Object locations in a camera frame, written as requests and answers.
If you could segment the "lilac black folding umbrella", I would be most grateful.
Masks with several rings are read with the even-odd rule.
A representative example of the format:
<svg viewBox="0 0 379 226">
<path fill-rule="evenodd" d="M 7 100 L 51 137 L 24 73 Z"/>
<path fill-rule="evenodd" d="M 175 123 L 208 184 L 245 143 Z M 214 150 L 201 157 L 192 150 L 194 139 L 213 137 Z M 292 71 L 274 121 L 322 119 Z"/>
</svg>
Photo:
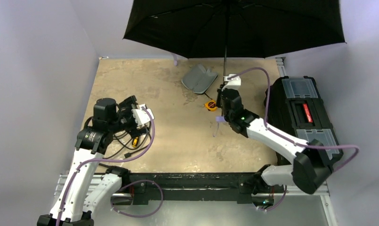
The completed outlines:
<svg viewBox="0 0 379 226">
<path fill-rule="evenodd" d="M 344 43 L 338 0 L 135 0 L 125 40 L 191 58 L 267 58 Z"/>
</svg>

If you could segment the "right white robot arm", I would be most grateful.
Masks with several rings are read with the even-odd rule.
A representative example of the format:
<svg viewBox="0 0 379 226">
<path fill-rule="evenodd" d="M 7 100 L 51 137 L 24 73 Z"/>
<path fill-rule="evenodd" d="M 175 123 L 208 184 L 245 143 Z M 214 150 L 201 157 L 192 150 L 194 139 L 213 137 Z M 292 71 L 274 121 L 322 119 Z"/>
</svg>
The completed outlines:
<svg viewBox="0 0 379 226">
<path fill-rule="evenodd" d="M 237 88 L 221 85 L 217 104 L 234 132 L 263 143 L 289 162 L 261 170 L 259 176 L 265 185 L 297 186 L 306 194 L 314 194 L 332 175 L 333 165 L 320 141 L 300 139 L 268 124 L 244 108 Z"/>
</svg>

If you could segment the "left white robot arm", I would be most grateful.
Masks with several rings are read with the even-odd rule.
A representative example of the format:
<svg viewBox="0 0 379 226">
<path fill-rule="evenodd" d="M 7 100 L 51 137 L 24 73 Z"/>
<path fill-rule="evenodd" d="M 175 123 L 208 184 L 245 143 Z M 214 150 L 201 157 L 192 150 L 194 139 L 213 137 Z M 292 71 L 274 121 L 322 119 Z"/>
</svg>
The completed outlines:
<svg viewBox="0 0 379 226">
<path fill-rule="evenodd" d="M 128 170 L 109 172 L 90 194 L 88 190 L 96 169 L 115 133 L 133 132 L 137 128 L 134 110 L 137 99 L 129 96 L 117 103 L 101 98 L 93 107 L 83 129 L 78 133 L 71 168 L 62 191 L 48 214 L 39 216 L 39 226 L 92 226 L 96 211 L 119 189 Z"/>
</svg>

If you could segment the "black grey umbrella case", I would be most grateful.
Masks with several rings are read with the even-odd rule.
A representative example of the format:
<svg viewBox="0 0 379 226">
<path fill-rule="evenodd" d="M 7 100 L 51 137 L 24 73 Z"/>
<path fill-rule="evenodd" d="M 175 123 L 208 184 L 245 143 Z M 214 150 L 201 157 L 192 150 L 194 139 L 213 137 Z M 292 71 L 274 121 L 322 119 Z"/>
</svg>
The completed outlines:
<svg viewBox="0 0 379 226">
<path fill-rule="evenodd" d="M 218 77 L 217 72 L 213 72 L 210 67 L 206 68 L 202 64 L 197 64 L 182 78 L 182 84 L 195 94 L 204 94 Z"/>
</svg>

